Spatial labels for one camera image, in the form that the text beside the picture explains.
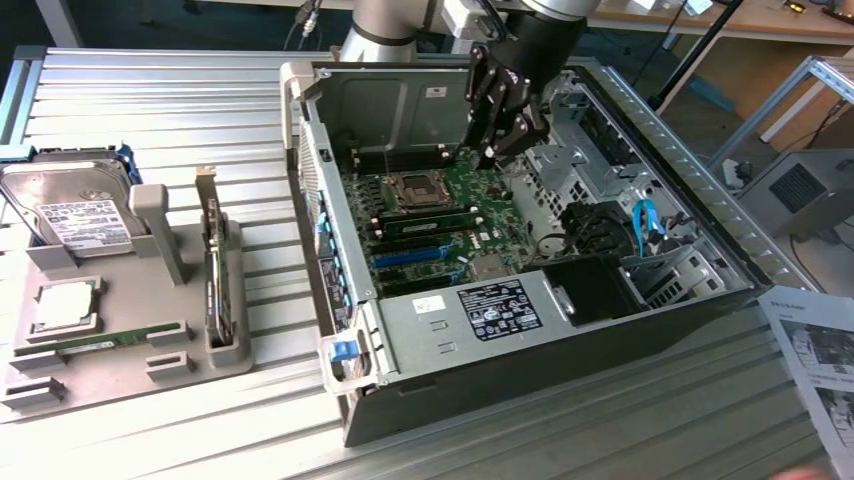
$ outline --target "circuit board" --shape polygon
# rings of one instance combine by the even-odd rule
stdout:
[[[125,332],[103,333],[83,338],[70,338],[69,340],[59,340],[57,342],[37,343],[18,347],[15,349],[15,356],[35,355],[37,353],[53,350],[57,350],[63,355],[73,355],[95,350],[137,345],[149,342],[149,334],[167,332],[178,328],[181,328],[181,324],[165,323]]]
[[[476,169],[473,155],[461,154],[441,169],[342,175],[382,297],[518,273],[530,260],[513,193],[497,170]],[[488,264],[492,274],[484,273]]]

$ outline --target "sticker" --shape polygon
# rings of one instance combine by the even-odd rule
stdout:
[[[113,200],[39,205],[39,211],[61,242],[73,251],[131,243]]]
[[[94,352],[97,350],[107,350],[109,348],[115,348],[117,342],[113,340],[107,340],[105,342],[90,343],[89,345],[81,345],[79,347],[69,347],[58,350],[57,353],[62,355],[75,355],[78,353]]]
[[[421,315],[422,313],[445,310],[445,300],[442,299],[442,295],[417,298],[416,300],[413,300],[413,306],[416,307],[416,313]]]
[[[428,87],[425,98],[445,98],[449,94],[449,87]]]
[[[421,232],[422,230],[433,230],[438,226],[440,226],[438,223],[425,223],[422,225],[413,225],[412,227],[404,227],[401,229],[401,232],[402,233]]]
[[[469,323],[481,341],[544,326],[520,280],[457,292]]]

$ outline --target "warning label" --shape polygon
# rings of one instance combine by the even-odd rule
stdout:
[[[42,216],[70,250],[131,243],[113,200],[39,205]]]
[[[482,341],[544,326],[520,280],[457,292],[476,336]]]

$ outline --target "person's hand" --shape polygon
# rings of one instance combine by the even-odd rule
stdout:
[[[831,480],[831,477],[819,468],[799,467],[795,470],[779,473],[771,480]]]

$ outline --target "green circuit board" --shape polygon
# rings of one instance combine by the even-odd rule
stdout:
[[[425,290],[429,290],[480,280],[470,268],[470,262],[478,257],[492,256],[492,260],[498,261],[497,256],[501,256],[508,274],[518,273],[530,260],[533,247],[526,222],[513,204],[508,185],[497,170],[476,169],[473,154],[461,155],[458,161],[442,169],[376,175],[345,174],[342,181],[369,269],[382,296],[413,293],[400,291],[400,288],[416,281],[422,281]],[[416,184],[416,189],[405,192],[396,185],[406,181]],[[413,191],[429,191],[430,195],[412,194]],[[420,201],[433,203],[426,208],[421,205],[414,208],[412,202]],[[396,223],[398,218],[410,218],[408,215],[414,213],[425,219]],[[405,238],[378,238],[378,217],[386,221],[388,234],[406,235]],[[424,226],[434,229],[422,231]],[[441,232],[444,228],[456,231]],[[378,248],[397,241],[413,243],[414,247],[378,253]],[[384,268],[374,266],[381,257],[442,247],[446,252],[441,259]]]

